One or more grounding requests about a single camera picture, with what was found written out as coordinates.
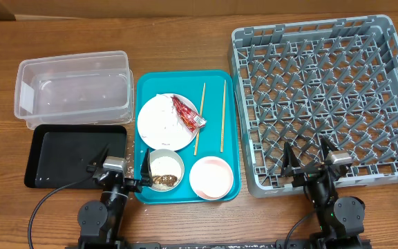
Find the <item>red snack wrapper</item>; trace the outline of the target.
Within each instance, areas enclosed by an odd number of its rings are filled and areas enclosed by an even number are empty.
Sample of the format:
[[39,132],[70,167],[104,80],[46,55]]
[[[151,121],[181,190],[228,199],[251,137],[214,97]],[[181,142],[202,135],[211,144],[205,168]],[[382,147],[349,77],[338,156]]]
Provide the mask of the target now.
[[196,129],[202,128],[206,125],[206,120],[199,115],[196,111],[189,108],[184,102],[182,102],[176,95],[171,97],[174,108],[184,125],[191,133]]

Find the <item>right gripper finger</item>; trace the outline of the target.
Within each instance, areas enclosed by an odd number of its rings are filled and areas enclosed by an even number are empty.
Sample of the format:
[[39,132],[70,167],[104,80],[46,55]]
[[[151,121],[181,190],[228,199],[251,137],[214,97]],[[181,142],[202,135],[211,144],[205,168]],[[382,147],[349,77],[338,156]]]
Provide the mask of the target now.
[[334,145],[330,139],[328,139],[325,136],[320,137],[321,141],[321,150],[323,153],[323,159],[326,163],[333,163],[333,152],[338,151],[339,149],[337,148],[336,145]]
[[303,173],[300,162],[295,156],[292,146],[289,142],[285,142],[283,149],[283,164],[281,176],[298,176]]

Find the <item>rice and food scraps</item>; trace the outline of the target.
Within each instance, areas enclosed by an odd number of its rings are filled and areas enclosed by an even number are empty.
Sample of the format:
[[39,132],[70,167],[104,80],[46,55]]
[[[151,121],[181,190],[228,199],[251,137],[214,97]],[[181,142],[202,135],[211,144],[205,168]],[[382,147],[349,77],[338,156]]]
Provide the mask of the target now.
[[162,156],[156,158],[150,164],[153,177],[152,189],[156,191],[168,191],[177,186],[182,178],[182,166],[174,158]]

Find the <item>pink bowl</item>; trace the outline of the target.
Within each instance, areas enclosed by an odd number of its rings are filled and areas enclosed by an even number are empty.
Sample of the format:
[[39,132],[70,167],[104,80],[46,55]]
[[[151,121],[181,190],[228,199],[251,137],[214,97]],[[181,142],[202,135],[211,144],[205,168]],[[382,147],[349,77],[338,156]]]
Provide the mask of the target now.
[[225,197],[234,183],[233,171],[229,164],[216,156],[206,156],[192,166],[189,183],[200,198],[215,201]]

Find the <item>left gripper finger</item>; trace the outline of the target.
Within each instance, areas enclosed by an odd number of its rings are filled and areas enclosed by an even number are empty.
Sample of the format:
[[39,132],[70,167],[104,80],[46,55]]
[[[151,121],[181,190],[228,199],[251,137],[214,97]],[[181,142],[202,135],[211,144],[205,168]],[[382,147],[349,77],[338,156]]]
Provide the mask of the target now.
[[141,180],[140,184],[142,186],[151,187],[153,185],[153,177],[151,173],[151,166],[150,166],[150,151],[149,149],[146,150],[144,155],[144,160],[141,164]]
[[89,169],[102,168],[103,162],[106,160],[109,151],[109,144],[105,145],[104,148],[99,152],[89,163]]

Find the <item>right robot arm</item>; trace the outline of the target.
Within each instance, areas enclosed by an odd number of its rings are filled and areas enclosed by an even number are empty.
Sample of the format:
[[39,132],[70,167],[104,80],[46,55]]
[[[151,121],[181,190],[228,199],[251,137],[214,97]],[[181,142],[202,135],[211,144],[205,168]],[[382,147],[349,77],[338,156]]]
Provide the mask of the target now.
[[[278,248],[371,248],[362,240],[365,215],[364,202],[354,196],[340,197],[334,182],[345,176],[352,165],[351,155],[338,149],[330,140],[321,139],[323,160],[301,166],[289,142],[284,144],[282,177],[292,177],[293,187],[302,187],[314,210],[300,219],[288,232]],[[321,231],[306,240],[292,240],[292,233],[302,222],[316,215]]]

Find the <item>grey bowl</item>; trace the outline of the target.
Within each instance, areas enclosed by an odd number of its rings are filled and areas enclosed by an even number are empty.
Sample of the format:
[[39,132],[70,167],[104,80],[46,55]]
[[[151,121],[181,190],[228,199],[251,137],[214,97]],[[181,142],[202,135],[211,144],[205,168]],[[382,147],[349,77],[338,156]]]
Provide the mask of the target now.
[[150,153],[149,159],[153,179],[151,189],[157,192],[174,190],[184,176],[181,157],[169,149],[157,149]]

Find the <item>white round plate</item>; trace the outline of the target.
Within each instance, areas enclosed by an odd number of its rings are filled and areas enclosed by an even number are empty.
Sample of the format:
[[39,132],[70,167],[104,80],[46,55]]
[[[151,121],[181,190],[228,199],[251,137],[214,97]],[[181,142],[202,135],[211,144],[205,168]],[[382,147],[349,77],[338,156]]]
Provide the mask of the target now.
[[197,130],[190,131],[179,118],[171,98],[173,95],[197,111],[190,100],[174,93],[157,94],[148,100],[139,110],[136,125],[142,141],[152,149],[178,151],[196,137]]

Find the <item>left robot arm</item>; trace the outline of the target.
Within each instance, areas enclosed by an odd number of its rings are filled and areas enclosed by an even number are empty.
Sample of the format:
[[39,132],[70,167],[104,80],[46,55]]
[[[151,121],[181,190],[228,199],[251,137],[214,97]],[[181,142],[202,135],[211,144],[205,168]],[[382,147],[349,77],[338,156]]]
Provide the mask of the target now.
[[150,152],[146,151],[139,179],[127,178],[125,159],[109,156],[105,146],[86,166],[94,183],[103,188],[100,200],[89,201],[79,209],[81,228],[78,248],[131,248],[119,235],[126,202],[131,192],[140,193],[153,185]]

